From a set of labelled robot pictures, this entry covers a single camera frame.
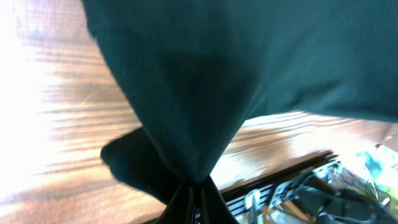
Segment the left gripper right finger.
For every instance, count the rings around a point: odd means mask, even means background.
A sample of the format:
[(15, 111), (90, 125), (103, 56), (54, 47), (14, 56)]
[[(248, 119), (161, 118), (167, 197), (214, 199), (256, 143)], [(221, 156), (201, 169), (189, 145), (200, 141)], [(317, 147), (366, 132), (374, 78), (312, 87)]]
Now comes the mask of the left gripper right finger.
[(210, 176), (200, 186), (200, 223), (239, 224)]

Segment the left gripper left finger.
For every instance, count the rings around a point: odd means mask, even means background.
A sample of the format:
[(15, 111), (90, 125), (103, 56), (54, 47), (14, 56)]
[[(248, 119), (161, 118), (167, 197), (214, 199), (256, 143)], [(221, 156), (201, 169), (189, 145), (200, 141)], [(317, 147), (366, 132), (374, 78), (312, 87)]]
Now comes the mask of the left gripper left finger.
[(183, 181), (155, 224), (192, 224), (195, 214), (195, 188)]

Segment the black polo shirt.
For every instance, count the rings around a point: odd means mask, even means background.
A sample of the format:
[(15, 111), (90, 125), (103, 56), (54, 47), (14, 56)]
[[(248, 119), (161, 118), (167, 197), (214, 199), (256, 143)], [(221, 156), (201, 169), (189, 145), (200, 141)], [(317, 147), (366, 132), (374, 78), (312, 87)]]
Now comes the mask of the black polo shirt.
[(397, 2), (89, 0), (87, 27), (142, 127), (101, 158), (168, 203), (242, 124), (289, 111), (397, 121)]

